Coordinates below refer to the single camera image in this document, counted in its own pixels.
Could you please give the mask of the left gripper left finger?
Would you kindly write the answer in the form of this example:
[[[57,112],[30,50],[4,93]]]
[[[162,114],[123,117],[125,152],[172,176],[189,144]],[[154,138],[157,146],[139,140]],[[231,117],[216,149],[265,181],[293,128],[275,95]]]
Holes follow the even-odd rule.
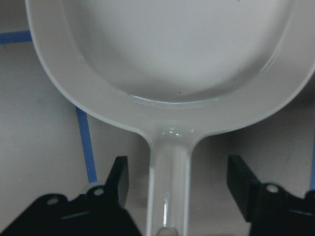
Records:
[[[116,157],[105,186],[110,189],[120,207],[124,208],[129,190],[127,156]]]

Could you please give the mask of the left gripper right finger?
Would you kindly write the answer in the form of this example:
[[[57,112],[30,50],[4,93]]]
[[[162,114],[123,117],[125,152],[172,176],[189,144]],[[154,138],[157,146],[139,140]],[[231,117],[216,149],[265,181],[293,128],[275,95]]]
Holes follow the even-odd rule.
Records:
[[[227,187],[245,221],[252,221],[261,182],[239,155],[227,163]]]

